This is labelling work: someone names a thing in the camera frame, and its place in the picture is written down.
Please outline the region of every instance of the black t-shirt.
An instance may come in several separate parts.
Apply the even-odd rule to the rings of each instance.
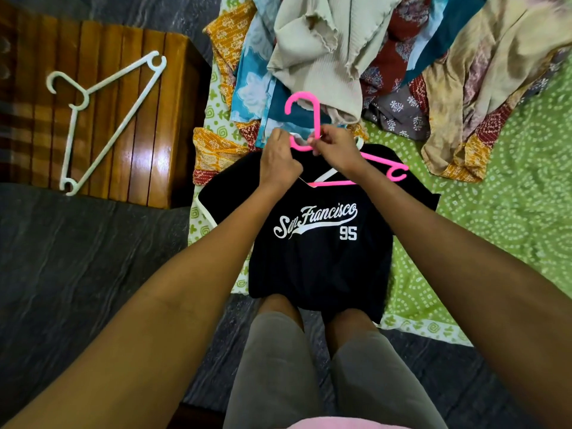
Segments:
[[[401,162],[381,144],[365,144],[362,152]],[[254,242],[248,290],[253,298],[280,293],[297,307],[336,313],[358,308],[380,322],[391,266],[393,234],[358,185],[310,187],[331,170],[323,157],[292,150],[304,167],[270,212]],[[215,176],[199,193],[198,205],[218,224],[258,187],[261,152],[252,152]],[[388,165],[371,162],[383,173]],[[328,181],[346,180],[340,173]],[[432,194],[411,172],[397,182],[406,192],[435,210]]]

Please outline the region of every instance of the marble floor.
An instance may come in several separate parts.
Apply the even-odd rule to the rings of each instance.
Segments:
[[[192,39],[220,0],[12,0],[55,16],[95,19]],[[55,379],[122,304],[186,245],[189,209],[157,210],[0,184],[0,425]],[[256,302],[229,298],[184,402],[225,411]],[[334,411],[324,325],[303,312],[326,411]],[[472,348],[386,332],[451,428],[536,427]]]

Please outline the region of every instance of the green patterned fabric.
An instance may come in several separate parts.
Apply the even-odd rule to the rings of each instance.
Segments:
[[[230,10],[244,0],[222,0]],[[243,144],[220,95],[213,64],[205,127]],[[572,297],[572,66],[566,63],[547,90],[526,100],[511,115],[495,145],[480,184],[429,173],[418,143],[382,132],[368,123],[370,141],[391,147],[434,193],[437,212],[515,255]],[[210,230],[193,203],[189,244]],[[395,239],[390,294],[381,327],[449,343],[470,342]],[[248,294],[248,259],[232,289]]]

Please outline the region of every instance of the leg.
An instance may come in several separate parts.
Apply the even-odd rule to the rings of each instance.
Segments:
[[[364,312],[338,313],[325,332],[342,415],[411,429],[447,427],[418,379]]]
[[[270,295],[248,333],[224,429],[284,428],[322,413],[300,312],[286,297]]]

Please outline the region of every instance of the wooden bench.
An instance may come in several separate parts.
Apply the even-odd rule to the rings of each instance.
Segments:
[[[36,15],[4,0],[0,180],[59,190],[68,105],[79,105],[82,95],[61,78],[52,94],[46,87],[49,73],[65,72],[89,88],[153,50],[167,58],[166,69],[80,194],[155,208],[190,205],[192,130],[203,125],[211,69],[189,38]],[[153,73],[143,65],[90,96],[78,115],[68,176],[80,180]]]

